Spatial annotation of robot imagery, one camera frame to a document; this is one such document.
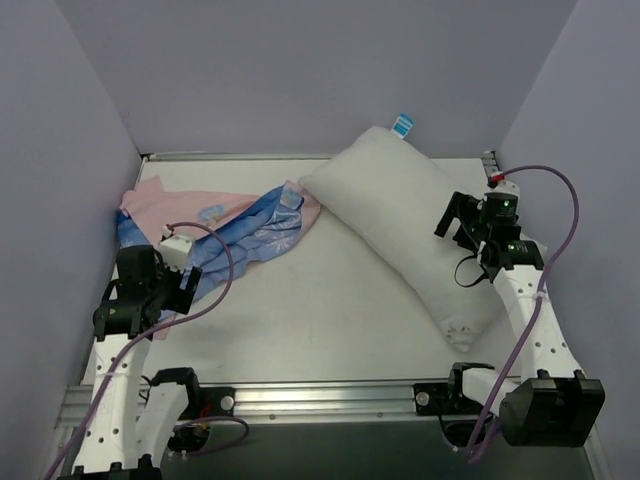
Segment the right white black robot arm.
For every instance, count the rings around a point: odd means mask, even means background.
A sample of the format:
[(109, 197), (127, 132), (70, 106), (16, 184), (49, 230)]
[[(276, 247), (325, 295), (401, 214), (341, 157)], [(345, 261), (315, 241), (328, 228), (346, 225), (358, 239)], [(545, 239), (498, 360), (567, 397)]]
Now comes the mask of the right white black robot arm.
[(480, 405), (483, 417), (499, 421), (511, 446), (581, 447), (604, 404), (604, 387), (586, 376), (568, 347), (546, 289), (550, 264), (522, 236), (517, 206), (514, 194), (476, 199), (455, 192), (435, 229), (442, 237), (459, 223), (454, 242), (479, 263), (517, 338), (505, 366), (520, 367), (519, 380), (512, 381), (487, 364), (457, 363), (444, 400), (459, 413)]

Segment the pink blue pillowcase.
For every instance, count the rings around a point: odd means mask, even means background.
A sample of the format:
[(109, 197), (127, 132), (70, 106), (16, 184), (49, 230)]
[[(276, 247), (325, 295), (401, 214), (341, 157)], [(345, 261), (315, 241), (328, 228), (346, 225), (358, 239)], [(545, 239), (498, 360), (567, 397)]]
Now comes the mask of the pink blue pillowcase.
[(200, 300), (228, 279), (223, 247), (240, 278), (254, 263), (264, 263), (291, 250), (315, 223), (320, 203), (300, 185), (287, 181), (262, 195), (210, 191), (169, 192), (159, 177), (142, 181), (124, 194), (116, 225), (119, 245), (158, 246), (169, 224), (194, 222), (215, 231), (193, 227), (178, 231), (192, 236), (195, 245), (187, 266), (202, 270), (194, 299)]

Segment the white pillow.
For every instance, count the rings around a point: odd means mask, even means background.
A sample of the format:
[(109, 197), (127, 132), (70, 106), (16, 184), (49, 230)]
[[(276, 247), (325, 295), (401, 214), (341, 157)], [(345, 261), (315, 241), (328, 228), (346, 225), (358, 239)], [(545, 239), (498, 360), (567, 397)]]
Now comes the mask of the white pillow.
[(467, 251), (434, 231), (455, 191), (482, 189), (446, 173), (390, 130), (373, 126), (346, 150), (299, 180), (323, 207), (352, 229), (415, 290), (444, 339), (468, 352), (503, 314), (488, 283), (459, 281), (481, 270)]

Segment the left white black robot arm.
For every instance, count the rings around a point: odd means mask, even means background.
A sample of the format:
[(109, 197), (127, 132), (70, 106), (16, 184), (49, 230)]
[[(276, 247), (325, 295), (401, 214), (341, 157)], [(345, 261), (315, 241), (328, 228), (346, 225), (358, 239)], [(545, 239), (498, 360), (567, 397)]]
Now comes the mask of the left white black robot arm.
[(71, 479), (159, 479), (164, 449), (179, 419), (202, 405), (190, 367), (158, 371), (149, 399), (138, 405), (141, 379), (163, 311), (188, 313), (201, 271), (185, 269), (190, 243), (179, 247), (126, 247), (117, 275), (93, 314), (94, 384), (87, 413), (60, 449), (45, 476), (58, 478), (67, 457)]

